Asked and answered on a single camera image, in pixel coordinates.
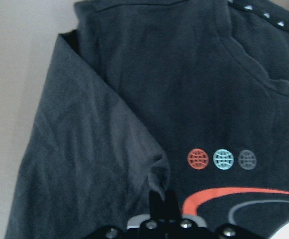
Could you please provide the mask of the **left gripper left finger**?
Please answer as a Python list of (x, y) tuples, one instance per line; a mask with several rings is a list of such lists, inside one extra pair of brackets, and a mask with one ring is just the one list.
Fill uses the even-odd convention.
[(155, 191), (149, 192), (149, 211), (152, 220), (159, 222), (164, 222), (166, 220), (164, 202), (160, 194)]

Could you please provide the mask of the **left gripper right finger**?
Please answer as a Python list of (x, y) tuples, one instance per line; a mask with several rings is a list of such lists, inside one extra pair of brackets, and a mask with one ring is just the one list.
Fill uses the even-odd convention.
[(165, 192), (165, 217), (168, 221), (178, 221), (182, 218), (178, 198), (174, 190)]

